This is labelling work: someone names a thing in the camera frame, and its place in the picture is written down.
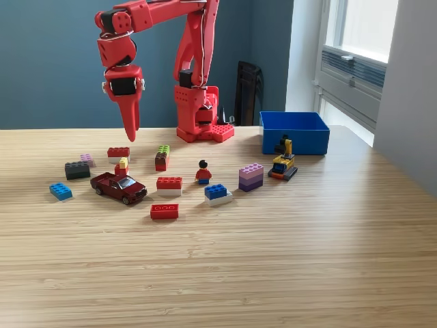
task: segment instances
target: yellow lego vehicle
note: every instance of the yellow lego vehicle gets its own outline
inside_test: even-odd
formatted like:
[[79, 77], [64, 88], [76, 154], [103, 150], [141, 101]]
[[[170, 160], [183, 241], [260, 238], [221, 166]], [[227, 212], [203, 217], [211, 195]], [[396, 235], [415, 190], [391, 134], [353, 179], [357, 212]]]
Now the yellow lego vehicle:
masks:
[[268, 172], [268, 176], [279, 180], [289, 181], [298, 171], [294, 167], [294, 155], [292, 154], [292, 141], [284, 135], [279, 141], [279, 145], [274, 147], [274, 152], [282, 154], [273, 160], [273, 168]]

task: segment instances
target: dark red car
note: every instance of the dark red car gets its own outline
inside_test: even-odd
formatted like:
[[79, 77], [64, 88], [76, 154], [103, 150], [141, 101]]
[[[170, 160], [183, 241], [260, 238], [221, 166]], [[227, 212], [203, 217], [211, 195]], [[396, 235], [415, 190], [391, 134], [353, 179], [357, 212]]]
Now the dark red car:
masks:
[[122, 200], [126, 205], [136, 202], [147, 195], [147, 189], [130, 176], [116, 176], [103, 173], [91, 179], [91, 187], [98, 195], [108, 195]]

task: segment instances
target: lego minifigure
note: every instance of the lego minifigure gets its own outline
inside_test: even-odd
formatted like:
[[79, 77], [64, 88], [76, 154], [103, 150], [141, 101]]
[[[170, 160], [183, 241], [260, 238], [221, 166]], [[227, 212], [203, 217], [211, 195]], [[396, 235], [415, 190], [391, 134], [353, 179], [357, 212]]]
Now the lego minifigure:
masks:
[[195, 178], [195, 181], [198, 181], [199, 185], [207, 185], [208, 183], [210, 183], [212, 174], [208, 171], [207, 167], [208, 163], [206, 163], [205, 160], [202, 159], [199, 162], [199, 171], [197, 171]]

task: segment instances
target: blue box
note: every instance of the blue box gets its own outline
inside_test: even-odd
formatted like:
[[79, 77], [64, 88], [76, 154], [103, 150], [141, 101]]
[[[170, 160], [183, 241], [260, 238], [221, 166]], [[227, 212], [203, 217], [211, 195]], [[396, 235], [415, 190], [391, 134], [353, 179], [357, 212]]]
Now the blue box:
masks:
[[295, 155], [325, 155], [328, 152], [330, 130], [318, 113], [261, 111], [259, 116], [263, 154], [275, 154], [274, 146], [284, 135], [292, 140]]
[[73, 197], [70, 188], [68, 188], [63, 183], [52, 184], [50, 187], [50, 192], [54, 195], [57, 200], [67, 200], [68, 198]]
[[222, 184], [216, 184], [214, 186], [205, 188], [205, 196], [208, 197], [209, 200], [226, 197], [226, 195], [227, 189]]

